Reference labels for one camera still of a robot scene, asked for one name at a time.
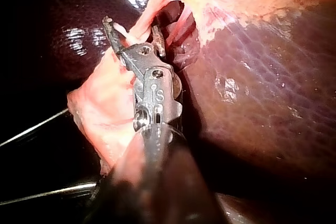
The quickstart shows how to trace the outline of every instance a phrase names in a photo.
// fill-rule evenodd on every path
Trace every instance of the metal pin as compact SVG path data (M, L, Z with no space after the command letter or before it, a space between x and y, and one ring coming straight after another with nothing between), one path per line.
M43 124L46 124L47 122L50 122L51 120L55 119L56 117L60 116L60 115L63 115L64 113L68 112L69 109L65 109L65 110L62 110L61 112L57 113L56 115L53 115L52 117L44 120L43 122L40 122L39 124L36 124L35 126L21 132L20 134L17 134L16 136L13 136L12 138L8 139L7 141L3 142L2 144L0 144L0 147L4 146L5 144L8 144L26 134L28 134L29 132L39 128L40 126L42 126Z
M158 25L152 26L153 45L159 53L159 57L165 60L165 42L161 30Z
M109 18L108 16L106 16L102 20L102 22L104 25L105 34L111 44L111 47L113 51L115 52L115 54L118 56L118 52L123 48L123 46L120 43L120 38L119 38L117 31L113 27L113 20L112 18Z
M63 188L63 189L60 189L60 190L48 191L48 192L42 193L42 194L36 194L36 195L31 195L31 196L27 196L27 197L23 197L23 198L3 201L3 202L0 202L0 206L12 204L12 203L17 203L17 202L24 201L24 200L40 198L40 197L43 197L43 196L49 196L49 195L55 195L55 194L65 194L65 193L76 193L76 192L80 192L83 189L90 190L90 189L94 188L95 186L96 186L95 182L90 182L90 183L81 184L81 185L78 185L78 186Z

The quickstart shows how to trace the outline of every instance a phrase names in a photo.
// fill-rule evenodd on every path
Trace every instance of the metal screw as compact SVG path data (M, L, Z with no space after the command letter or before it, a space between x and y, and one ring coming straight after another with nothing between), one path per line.
M139 110L134 115L133 128L135 131L138 131L141 127L144 127L149 124L149 118L147 113L143 110Z
M163 71L161 69L155 69L152 72L152 76L156 79L161 79L163 77Z
M147 46L143 46L140 50L139 50L139 54L140 55L149 55L149 53L151 52L151 48L147 47Z

